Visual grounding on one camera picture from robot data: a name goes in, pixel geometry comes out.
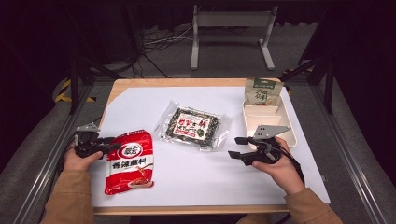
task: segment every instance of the red snack bag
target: red snack bag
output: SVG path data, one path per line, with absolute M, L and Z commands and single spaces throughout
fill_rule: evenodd
M 152 187 L 151 135 L 139 130 L 120 135 L 111 143 L 121 143 L 121 148 L 107 154 L 105 194 Z

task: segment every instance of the label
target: label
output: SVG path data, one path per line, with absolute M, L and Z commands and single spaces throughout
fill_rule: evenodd
M 254 78 L 254 88 L 265 88 L 273 90 L 275 88 L 276 82 L 273 80 L 262 79 L 259 77 Z
M 254 97 L 260 101 L 266 102 L 268 98 L 268 91 L 264 89 L 257 89 Z
M 137 157 L 134 159 L 119 159 L 114 161 L 107 161 L 107 167 L 109 171 L 106 177 L 110 177 L 111 175 L 124 173 L 124 172 L 133 172 L 138 171 L 139 168 L 145 167 L 146 165 L 153 163 L 153 156 L 147 155 L 144 157 Z
M 210 119 L 201 118 L 191 114 L 180 113 L 173 134 L 188 136 L 197 140 L 204 140 Z

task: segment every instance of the food package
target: food package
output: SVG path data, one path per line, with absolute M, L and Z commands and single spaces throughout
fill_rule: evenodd
M 261 77 L 247 78 L 245 105 L 274 105 L 282 91 L 283 82 Z
M 151 188 L 154 185 L 151 135 L 145 130 L 125 133 L 111 144 L 114 143 L 121 143 L 121 148 L 107 154 L 105 194 Z
M 226 115 L 171 102 L 154 132 L 159 140 L 212 151 L 223 147 L 231 122 L 232 119 Z

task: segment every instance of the white paper sheet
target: white paper sheet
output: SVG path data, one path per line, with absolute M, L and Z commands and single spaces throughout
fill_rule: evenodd
M 323 202 L 330 203 L 285 89 L 281 95 L 298 139 L 291 153 L 302 165 L 306 185 Z M 235 137 L 246 136 L 242 110 L 244 87 L 131 88 L 107 106 L 100 135 L 118 136 L 140 129 L 152 133 L 171 100 L 231 117 L 233 124 L 224 149 L 200 152 L 190 146 L 154 141 L 154 187 L 111 196 L 104 193 L 105 157 L 90 168 L 94 207 L 285 204 L 284 191 L 269 175 L 246 167 L 228 154 L 228 150 L 247 152 L 245 146 L 234 142 Z

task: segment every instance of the clear plastic package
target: clear plastic package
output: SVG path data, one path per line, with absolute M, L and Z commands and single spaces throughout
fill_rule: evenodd
M 187 144 L 200 151 L 221 149 L 230 131 L 232 119 L 208 113 L 177 102 L 170 102 L 162 114 L 154 138 Z

